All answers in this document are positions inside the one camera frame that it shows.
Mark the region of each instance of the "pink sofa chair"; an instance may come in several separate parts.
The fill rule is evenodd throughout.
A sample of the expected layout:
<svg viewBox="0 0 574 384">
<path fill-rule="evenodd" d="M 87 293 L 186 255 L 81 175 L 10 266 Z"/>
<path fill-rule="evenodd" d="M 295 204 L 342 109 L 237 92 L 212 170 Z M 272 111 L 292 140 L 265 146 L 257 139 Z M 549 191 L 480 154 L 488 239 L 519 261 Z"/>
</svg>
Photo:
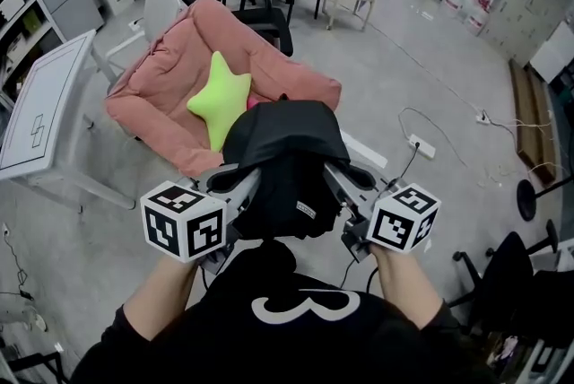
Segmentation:
<svg viewBox="0 0 574 384">
<path fill-rule="evenodd" d="M 205 122 L 186 108 L 207 83 L 212 53 L 234 74 L 251 73 L 250 97 L 321 100 L 335 109 L 341 84 L 292 62 L 239 22 L 223 4 L 197 0 L 119 79 L 106 98 L 109 115 L 184 175 L 222 163 L 209 149 Z"/>
</svg>

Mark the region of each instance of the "white label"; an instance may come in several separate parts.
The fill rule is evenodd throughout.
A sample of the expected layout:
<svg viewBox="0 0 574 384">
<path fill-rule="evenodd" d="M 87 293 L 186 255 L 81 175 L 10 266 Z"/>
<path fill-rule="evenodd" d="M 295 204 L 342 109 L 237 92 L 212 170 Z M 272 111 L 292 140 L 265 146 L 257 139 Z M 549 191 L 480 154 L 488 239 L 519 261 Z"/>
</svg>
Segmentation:
<svg viewBox="0 0 574 384">
<path fill-rule="evenodd" d="M 311 220 L 315 220 L 317 213 L 308 205 L 303 204 L 301 201 L 297 201 L 297 210 L 301 210 L 304 214 L 308 215 Z"/>
</svg>

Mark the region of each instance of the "white table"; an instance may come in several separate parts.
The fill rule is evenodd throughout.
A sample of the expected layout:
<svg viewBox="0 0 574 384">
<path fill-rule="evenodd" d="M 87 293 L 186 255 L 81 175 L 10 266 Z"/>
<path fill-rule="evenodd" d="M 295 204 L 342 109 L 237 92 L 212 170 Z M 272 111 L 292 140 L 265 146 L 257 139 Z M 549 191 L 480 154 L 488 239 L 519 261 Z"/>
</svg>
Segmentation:
<svg viewBox="0 0 574 384">
<path fill-rule="evenodd" d="M 31 183 L 38 184 L 38 177 L 63 179 L 126 209 L 135 207 L 134 199 L 81 173 L 61 159 L 65 156 L 57 156 L 62 151 L 57 149 L 60 145 L 68 144 L 74 149 L 81 130 L 93 125 L 79 108 L 79 91 L 81 83 L 93 74 L 93 67 L 86 68 L 88 55 L 91 53 L 98 65 L 102 62 L 92 47 L 95 35 L 95 31 L 88 31 L 34 62 L 14 106 L 0 152 L 0 180 L 11 179 L 79 213 L 81 205 L 34 188 Z M 107 77 L 109 71 L 102 69 Z M 62 125 L 74 130 L 59 137 Z"/>
</svg>

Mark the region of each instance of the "green star plush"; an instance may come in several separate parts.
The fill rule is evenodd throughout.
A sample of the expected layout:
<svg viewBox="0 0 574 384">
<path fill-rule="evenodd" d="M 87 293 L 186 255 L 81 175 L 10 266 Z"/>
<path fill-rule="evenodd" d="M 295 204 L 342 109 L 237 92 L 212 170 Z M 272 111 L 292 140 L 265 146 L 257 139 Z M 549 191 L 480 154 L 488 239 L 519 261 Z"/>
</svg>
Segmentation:
<svg viewBox="0 0 574 384">
<path fill-rule="evenodd" d="M 233 123 L 247 109 L 251 74 L 233 74 L 219 51 L 213 52 L 205 87 L 187 102 L 187 109 L 207 125 L 212 151 L 223 148 Z"/>
</svg>

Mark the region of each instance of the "hand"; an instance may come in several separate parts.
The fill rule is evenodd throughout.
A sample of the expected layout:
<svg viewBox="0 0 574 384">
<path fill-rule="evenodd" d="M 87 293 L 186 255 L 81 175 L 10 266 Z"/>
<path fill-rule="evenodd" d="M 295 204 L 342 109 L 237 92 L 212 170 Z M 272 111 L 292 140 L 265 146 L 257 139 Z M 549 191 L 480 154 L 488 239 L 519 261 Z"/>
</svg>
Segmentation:
<svg viewBox="0 0 574 384">
<path fill-rule="evenodd" d="M 400 253 L 398 251 L 388 249 L 387 247 L 383 247 L 382 245 L 378 245 L 373 242 L 369 244 L 369 252 L 373 254 L 377 261 L 379 261 L 381 258 L 406 257 L 410 255 L 408 253 Z"/>
</svg>

